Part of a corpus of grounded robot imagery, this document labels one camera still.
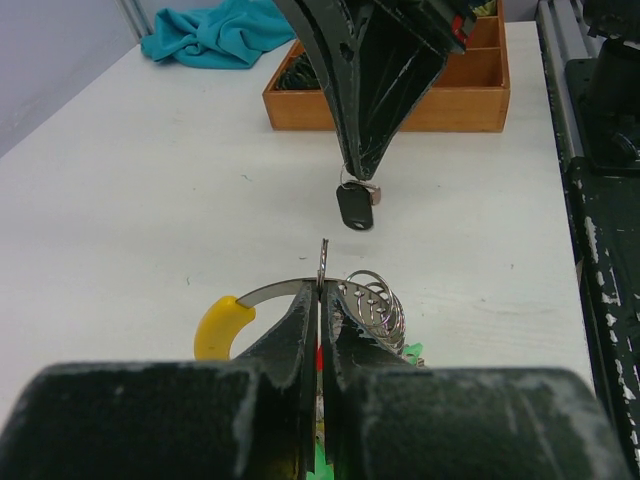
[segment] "key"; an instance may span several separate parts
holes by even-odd
[[[359,231],[373,228],[372,193],[357,182],[346,182],[336,190],[340,215],[344,224]]]

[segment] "wooden box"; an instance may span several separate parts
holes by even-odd
[[[413,132],[501,132],[511,87],[502,2],[498,15],[481,17],[464,55],[448,65],[402,125]],[[334,130],[321,90],[275,89],[280,73],[304,51],[296,41],[262,94],[274,130]]]

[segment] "red object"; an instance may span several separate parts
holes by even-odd
[[[322,347],[318,348],[318,355],[316,356],[316,369],[321,372],[324,368],[324,360],[322,358]]]
[[[460,15],[456,15],[453,19],[453,24],[451,24],[451,30],[453,34],[456,36],[458,40],[460,40],[463,44],[467,44],[467,36],[462,31],[462,26],[464,25],[464,18]]]

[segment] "key fob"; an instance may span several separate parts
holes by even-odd
[[[373,228],[371,193],[356,182],[346,182],[336,190],[340,215],[344,224],[352,230],[366,231]]]

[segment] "table surface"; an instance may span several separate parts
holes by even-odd
[[[375,228],[347,229],[331,132],[274,132],[250,71],[158,66],[135,48],[0,159],[0,423],[51,363],[192,358],[222,295],[367,268],[407,341],[448,366],[554,366],[591,383],[536,28],[510,24],[503,134],[398,134]],[[259,307],[232,352],[290,299]]]

